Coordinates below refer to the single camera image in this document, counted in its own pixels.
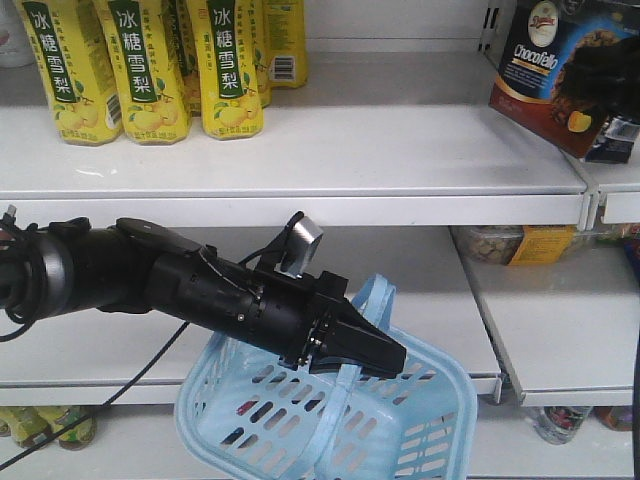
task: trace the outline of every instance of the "shopping basket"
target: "shopping basket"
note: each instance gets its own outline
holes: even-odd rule
[[[344,365],[312,375],[214,333],[175,406],[196,458],[239,480],[466,478],[477,398],[462,367],[389,321],[395,287],[372,277],[352,300],[407,348],[393,380]]]

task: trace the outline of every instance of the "white shelf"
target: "white shelf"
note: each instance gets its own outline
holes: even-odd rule
[[[631,434],[614,432],[593,415],[566,445],[550,445],[525,409],[479,404],[470,478],[632,479]]]
[[[184,233],[237,261],[266,245],[278,229]],[[329,270],[349,278],[352,293],[370,275],[385,275],[399,291],[394,324],[457,358],[479,393],[494,391],[500,369],[446,228],[329,228],[312,267],[309,272],[316,276]],[[2,320],[3,330],[13,328]],[[0,405],[102,403],[179,325],[159,313],[127,316],[96,310],[42,320],[0,349]],[[173,403],[209,337],[208,330],[190,326],[120,403]]]
[[[20,453],[0,438],[0,459]],[[633,477],[631,435],[591,417],[567,445],[542,440],[522,409],[480,403],[470,479]],[[94,442],[79,452],[49,445],[0,473],[1,480],[213,480],[228,478],[191,457],[175,431],[171,405],[115,407],[99,417]]]
[[[58,139],[35,68],[0,78],[0,203],[23,222],[117,216],[167,226],[275,226],[298,209],[322,225],[577,224],[586,184],[546,141],[486,106],[477,53],[312,56],[311,80],[276,92],[263,133],[219,142],[195,121],[171,147],[124,136]],[[410,75],[399,75],[401,72]]]
[[[581,163],[584,178],[593,184],[604,206],[604,223],[640,223],[640,147],[625,165]]]
[[[622,249],[466,267],[524,405],[631,404],[640,291]]]

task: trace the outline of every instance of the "basket handle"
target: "basket handle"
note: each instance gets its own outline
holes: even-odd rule
[[[351,301],[370,323],[387,332],[391,323],[391,311],[396,288],[385,277],[375,274]],[[324,408],[323,419],[312,435],[298,460],[279,477],[280,480],[298,480],[315,466],[316,479],[323,480],[330,470],[336,433],[342,423],[347,401],[355,382],[360,378],[361,367],[342,365],[336,382]]]

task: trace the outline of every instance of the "wire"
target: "wire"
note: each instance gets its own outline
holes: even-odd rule
[[[171,336],[171,338],[167,341],[167,343],[165,343],[163,345],[163,347],[158,351],[158,353],[155,354],[155,356],[149,361],[149,363],[147,363],[144,366],[144,368],[142,370],[140,370],[135,377],[133,377],[131,380],[129,380],[129,382],[127,382],[127,384],[124,387],[122,387],[120,390],[118,390],[106,402],[104,402],[102,405],[99,405],[97,407],[93,407],[89,413],[87,413],[86,415],[83,415],[82,417],[80,417],[75,422],[70,423],[69,425],[64,427],[62,430],[60,430],[60,431],[54,433],[53,435],[47,437],[43,442],[38,443],[38,444],[34,445],[33,447],[30,447],[30,448],[26,449],[24,452],[19,453],[18,455],[16,455],[13,458],[10,458],[6,462],[4,462],[2,465],[0,465],[0,472],[5,470],[6,468],[9,468],[11,465],[19,462],[20,460],[22,460],[23,458],[27,457],[28,455],[31,455],[33,452],[36,452],[36,451],[40,450],[45,445],[48,445],[49,443],[53,442],[56,438],[64,435],[69,430],[71,430],[71,429],[77,427],[78,425],[80,425],[82,422],[85,422],[86,420],[89,420],[90,418],[96,416],[98,413],[110,408],[111,405],[118,398],[120,398],[122,395],[124,395],[127,392],[127,390],[129,390],[136,383],[138,383],[138,381],[142,377],[144,377],[144,375],[149,370],[151,370],[151,368],[158,362],[158,360],[160,360],[160,358],[162,358],[162,356],[165,353],[167,353],[167,350],[169,350],[169,348],[171,348],[171,346],[175,343],[175,341],[178,339],[178,337],[182,334],[182,332],[185,331],[185,329],[188,326],[189,326],[189,322],[184,322],[182,325],[180,325],[180,328],[178,328],[178,330],[176,330],[176,332]]]
[[[247,263],[249,263],[251,260],[253,260],[256,257],[259,257],[267,253],[282,253],[282,252],[283,250],[281,248],[264,247],[264,248],[261,248],[260,250],[256,250],[255,252],[247,255],[245,258],[243,258],[238,262],[238,265],[242,265],[243,267],[246,267]]]
[[[20,328],[18,328],[17,330],[11,333],[8,333],[6,335],[0,335],[0,343],[10,342],[11,340],[15,340],[20,335],[25,334],[27,330],[29,330],[31,327],[33,327],[34,323],[36,323],[35,319],[25,323]]]

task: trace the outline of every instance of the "black robotic arm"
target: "black robotic arm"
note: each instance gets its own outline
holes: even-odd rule
[[[279,355],[311,372],[356,364],[393,378],[404,347],[367,322],[345,298],[347,280],[303,273],[322,232],[298,212],[255,256],[234,263],[162,226],[120,218],[93,229],[87,218],[45,228],[0,220],[0,308],[24,333],[37,320],[98,308],[142,314],[158,310]],[[247,263],[259,257],[252,270]]]

